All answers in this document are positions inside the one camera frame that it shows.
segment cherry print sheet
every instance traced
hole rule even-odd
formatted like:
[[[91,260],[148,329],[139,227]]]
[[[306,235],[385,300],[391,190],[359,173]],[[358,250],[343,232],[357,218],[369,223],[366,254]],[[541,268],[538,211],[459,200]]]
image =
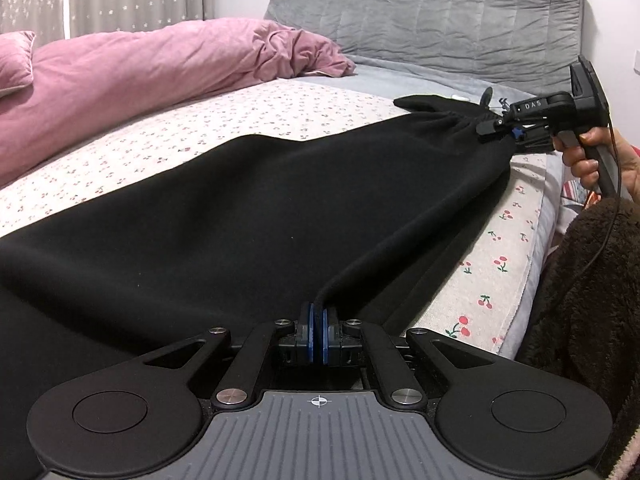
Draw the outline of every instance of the cherry print sheet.
[[[550,193],[545,179],[549,159],[554,166],[558,165],[555,155],[515,155],[511,159],[507,191],[474,245],[414,326],[426,326],[484,350],[514,357],[524,336],[546,245],[553,231],[553,222],[547,221],[546,237],[540,243],[538,229],[543,203],[553,209],[552,219],[558,209],[557,203],[553,206],[548,200],[543,201],[545,193]],[[526,286],[530,290],[524,298]],[[519,317],[514,327],[517,341],[512,340],[501,351],[519,309],[527,315],[524,319]]]
[[[276,80],[192,102],[111,130],[0,189],[0,236],[174,168],[234,137],[305,140],[404,113],[390,99],[304,80]],[[499,207],[416,326],[500,350],[540,245],[546,160],[546,155],[513,158]],[[544,249],[538,252],[543,255]],[[533,281],[535,291],[537,277]],[[526,312],[532,292],[529,296]]]

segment pink duvet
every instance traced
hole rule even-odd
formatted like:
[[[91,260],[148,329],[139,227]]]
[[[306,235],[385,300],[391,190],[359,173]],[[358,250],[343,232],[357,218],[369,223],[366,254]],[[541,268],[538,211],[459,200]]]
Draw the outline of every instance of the pink duvet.
[[[266,20],[183,22],[49,43],[0,99],[0,186],[78,142],[181,101],[305,73],[353,72],[332,41]]]

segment gray gripper plate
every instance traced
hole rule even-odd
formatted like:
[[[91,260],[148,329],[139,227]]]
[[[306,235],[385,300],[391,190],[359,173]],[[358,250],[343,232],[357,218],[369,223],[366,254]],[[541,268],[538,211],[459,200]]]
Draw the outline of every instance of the gray gripper plate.
[[[257,406],[216,415],[189,452],[137,480],[497,478],[451,454],[421,415],[385,408],[373,392],[267,392]]]

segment gripper handle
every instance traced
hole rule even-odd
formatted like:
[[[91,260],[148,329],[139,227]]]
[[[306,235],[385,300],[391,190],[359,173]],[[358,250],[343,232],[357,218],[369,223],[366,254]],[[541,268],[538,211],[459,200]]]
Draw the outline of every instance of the gripper handle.
[[[613,155],[611,155],[606,146],[602,144],[599,146],[585,146],[580,142],[577,133],[571,130],[559,132],[558,138],[562,140],[565,146],[582,146],[587,158],[598,161],[599,178],[596,192],[599,192],[605,198],[612,198],[618,194],[618,167]],[[631,195],[629,195],[624,186],[620,190],[620,196],[631,200]]]

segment metal screw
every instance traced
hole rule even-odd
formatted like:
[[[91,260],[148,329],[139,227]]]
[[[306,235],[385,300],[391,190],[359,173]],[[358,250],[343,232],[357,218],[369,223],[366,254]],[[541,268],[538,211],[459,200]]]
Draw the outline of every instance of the metal screw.
[[[216,399],[222,404],[240,404],[246,400],[246,391],[238,388],[227,388],[216,394]]]
[[[391,398],[398,404],[416,404],[422,400],[422,394],[412,388],[400,388],[391,394]]]

